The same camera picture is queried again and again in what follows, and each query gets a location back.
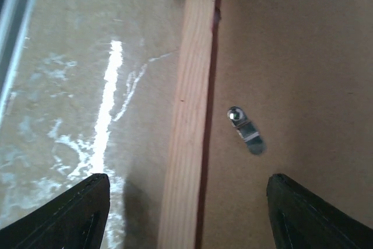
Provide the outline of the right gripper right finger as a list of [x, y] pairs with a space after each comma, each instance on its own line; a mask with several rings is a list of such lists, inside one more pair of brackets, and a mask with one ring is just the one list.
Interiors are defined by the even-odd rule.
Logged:
[[372, 248], [372, 229], [285, 174], [266, 187], [276, 248]]

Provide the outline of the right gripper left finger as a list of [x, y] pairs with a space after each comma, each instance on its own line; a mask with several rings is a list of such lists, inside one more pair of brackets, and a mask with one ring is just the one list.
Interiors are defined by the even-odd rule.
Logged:
[[110, 210], [110, 181], [92, 174], [1, 229], [1, 248], [100, 248]]

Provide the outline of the pink picture frame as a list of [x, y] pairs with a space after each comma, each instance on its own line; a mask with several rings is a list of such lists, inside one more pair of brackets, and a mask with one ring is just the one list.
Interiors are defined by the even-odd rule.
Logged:
[[196, 248], [218, 0], [185, 0], [157, 248]]

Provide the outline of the white mat brown backing board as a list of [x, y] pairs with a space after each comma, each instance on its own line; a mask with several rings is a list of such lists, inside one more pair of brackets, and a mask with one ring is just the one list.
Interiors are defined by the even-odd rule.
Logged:
[[221, 0], [203, 248], [275, 247], [274, 173], [372, 226], [372, 0]]

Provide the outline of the aluminium rail platform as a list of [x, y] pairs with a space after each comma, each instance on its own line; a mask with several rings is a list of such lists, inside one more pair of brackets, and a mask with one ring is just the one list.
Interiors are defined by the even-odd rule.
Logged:
[[1, 115], [22, 53], [35, 0], [1, 0]]

